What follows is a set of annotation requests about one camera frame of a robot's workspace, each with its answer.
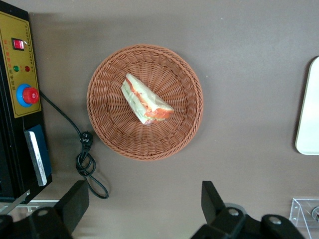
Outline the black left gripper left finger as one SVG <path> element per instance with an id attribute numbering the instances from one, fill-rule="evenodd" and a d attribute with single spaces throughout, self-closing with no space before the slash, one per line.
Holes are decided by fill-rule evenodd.
<path id="1" fill-rule="evenodd" d="M 12 216 L 1 214 L 2 239 L 71 239 L 89 207 L 88 183 L 77 181 L 58 202 L 28 206 L 35 210 L 16 222 Z"/>

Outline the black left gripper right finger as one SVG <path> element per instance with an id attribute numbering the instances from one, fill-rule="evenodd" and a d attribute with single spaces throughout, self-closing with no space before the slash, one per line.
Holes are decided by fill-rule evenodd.
<path id="1" fill-rule="evenodd" d="M 267 214 L 260 221 L 241 209 L 226 206 L 211 181 L 203 181 L 201 208 L 206 219 L 193 239 L 303 239 L 287 218 Z"/>

